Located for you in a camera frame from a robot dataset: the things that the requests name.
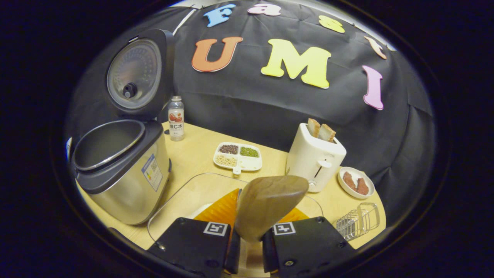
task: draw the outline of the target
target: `yellow letter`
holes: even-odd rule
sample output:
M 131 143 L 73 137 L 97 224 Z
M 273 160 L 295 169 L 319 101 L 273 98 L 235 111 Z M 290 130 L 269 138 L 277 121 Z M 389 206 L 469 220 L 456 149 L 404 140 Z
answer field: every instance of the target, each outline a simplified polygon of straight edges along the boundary
M 299 55 L 289 41 L 271 39 L 268 43 L 273 46 L 273 49 L 271 50 L 268 65 L 261 68 L 262 74 L 276 77 L 283 76 L 285 73 L 281 69 L 281 62 L 283 61 L 290 78 L 294 79 L 307 67 L 307 72 L 302 75 L 304 83 L 323 89 L 329 88 L 329 82 L 326 80 L 326 67 L 331 53 L 319 47 L 311 47 L 302 55 Z
M 323 25 L 324 27 L 331 29 L 333 31 L 337 31 L 338 33 L 345 33 L 345 29 L 343 29 L 343 25 L 339 23 L 337 20 L 334 20 L 332 18 L 329 18 L 324 15 L 319 16 L 319 23 Z

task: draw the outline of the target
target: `bread slice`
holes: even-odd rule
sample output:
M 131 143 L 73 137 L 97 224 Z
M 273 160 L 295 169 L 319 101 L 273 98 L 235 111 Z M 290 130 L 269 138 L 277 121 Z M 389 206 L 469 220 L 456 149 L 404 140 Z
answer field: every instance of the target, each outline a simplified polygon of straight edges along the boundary
M 333 143 L 336 131 L 332 130 L 327 124 L 323 124 L 319 130 L 319 139 Z
M 321 125 L 316 120 L 309 118 L 309 121 L 307 122 L 307 129 L 309 130 L 310 135 L 317 138 L 320 128 Z

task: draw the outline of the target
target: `wire toast rack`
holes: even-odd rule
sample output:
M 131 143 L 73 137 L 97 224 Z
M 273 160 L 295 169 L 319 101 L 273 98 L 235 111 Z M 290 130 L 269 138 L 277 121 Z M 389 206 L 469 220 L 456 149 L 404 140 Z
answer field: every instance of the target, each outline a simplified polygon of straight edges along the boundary
M 379 210 L 374 203 L 360 203 L 333 226 L 345 240 L 356 239 L 379 226 Z

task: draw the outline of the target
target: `qr code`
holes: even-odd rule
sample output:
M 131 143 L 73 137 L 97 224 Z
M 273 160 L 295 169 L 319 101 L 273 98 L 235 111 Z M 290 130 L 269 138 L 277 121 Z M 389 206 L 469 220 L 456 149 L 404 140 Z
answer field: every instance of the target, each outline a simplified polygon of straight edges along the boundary
M 154 160 L 153 163 L 151 164 L 151 168 L 153 168 L 153 172 L 156 171 L 157 166 L 158 164 L 156 163 L 156 160 Z

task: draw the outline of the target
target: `white toaster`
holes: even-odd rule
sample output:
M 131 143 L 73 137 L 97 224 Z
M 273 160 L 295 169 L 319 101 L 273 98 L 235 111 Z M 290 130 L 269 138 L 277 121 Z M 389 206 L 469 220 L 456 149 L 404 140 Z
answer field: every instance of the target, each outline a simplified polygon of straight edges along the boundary
M 336 137 L 334 142 L 315 138 L 307 124 L 301 123 L 288 153 L 285 172 L 306 178 L 309 192 L 320 192 L 338 171 L 345 155 L 346 149 Z

